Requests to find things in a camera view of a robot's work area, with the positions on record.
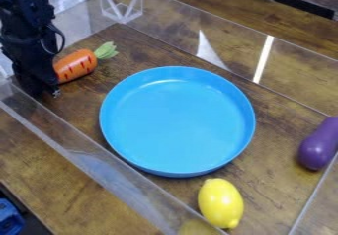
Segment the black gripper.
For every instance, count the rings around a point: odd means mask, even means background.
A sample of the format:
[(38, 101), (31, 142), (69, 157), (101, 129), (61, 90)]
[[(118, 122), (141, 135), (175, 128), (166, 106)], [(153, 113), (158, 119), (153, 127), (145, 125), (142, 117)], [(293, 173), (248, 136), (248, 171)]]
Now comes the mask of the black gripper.
[(61, 95), (57, 72), (54, 68), (55, 56), (59, 54), (57, 35), (59, 29), (47, 25), (32, 34), (24, 34), (24, 29), (0, 29), (0, 43), (3, 52), (12, 61), (16, 80), (28, 95), (39, 97), (50, 93)]

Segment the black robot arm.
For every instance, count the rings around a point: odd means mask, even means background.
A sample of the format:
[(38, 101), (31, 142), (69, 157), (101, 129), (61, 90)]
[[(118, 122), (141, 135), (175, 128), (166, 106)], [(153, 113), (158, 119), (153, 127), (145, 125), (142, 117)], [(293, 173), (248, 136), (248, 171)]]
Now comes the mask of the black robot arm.
[(16, 80), (24, 91), (39, 97), (43, 92), (59, 95), (54, 60), (66, 40), (55, 26), (55, 6), (50, 0), (0, 0), (0, 45), (12, 61)]

